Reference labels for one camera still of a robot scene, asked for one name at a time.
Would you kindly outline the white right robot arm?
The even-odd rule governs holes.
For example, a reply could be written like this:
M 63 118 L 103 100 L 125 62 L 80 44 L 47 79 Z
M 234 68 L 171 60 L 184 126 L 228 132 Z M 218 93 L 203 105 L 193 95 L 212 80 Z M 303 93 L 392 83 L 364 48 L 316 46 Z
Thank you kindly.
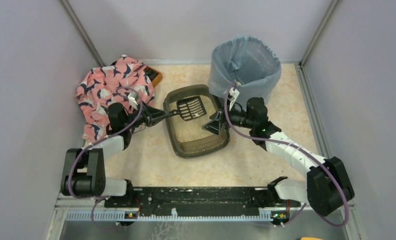
M 220 135 L 223 128 L 245 128 L 244 137 L 266 152 L 282 158 L 305 179 L 281 176 L 269 184 L 275 201 L 293 200 L 309 205 L 326 217 L 355 197 L 344 163 L 338 157 L 327 158 L 313 153 L 289 138 L 269 120 L 268 109 L 261 97 L 252 97 L 245 109 L 235 109 L 230 100 L 203 125 L 203 130 Z

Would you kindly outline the black litter scoop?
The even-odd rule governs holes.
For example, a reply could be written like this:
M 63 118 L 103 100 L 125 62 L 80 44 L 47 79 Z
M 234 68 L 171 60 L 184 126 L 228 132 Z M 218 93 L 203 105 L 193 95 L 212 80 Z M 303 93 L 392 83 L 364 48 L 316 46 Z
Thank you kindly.
M 176 108 L 169 113 L 187 122 L 205 116 L 207 111 L 200 96 L 191 96 L 177 100 Z

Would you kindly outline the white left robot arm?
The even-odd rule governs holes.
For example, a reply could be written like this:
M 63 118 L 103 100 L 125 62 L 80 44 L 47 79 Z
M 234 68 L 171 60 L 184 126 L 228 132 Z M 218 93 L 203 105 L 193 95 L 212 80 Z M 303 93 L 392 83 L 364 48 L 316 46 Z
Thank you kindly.
M 177 111 L 164 111 L 140 103 L 128 113 L 121 103 L 108 108 L 109 135 L 83 148 L 70 148 L 65 154 L 60 192 L 77 199 L 97 197 L 99 199 L 123 199 L 135 201 L 135 190 L 128 179 L 106 176 L 105 160 L 125 150 L 131 143 L 133 132 L 144 125 L 152 127 L 173 117 Z

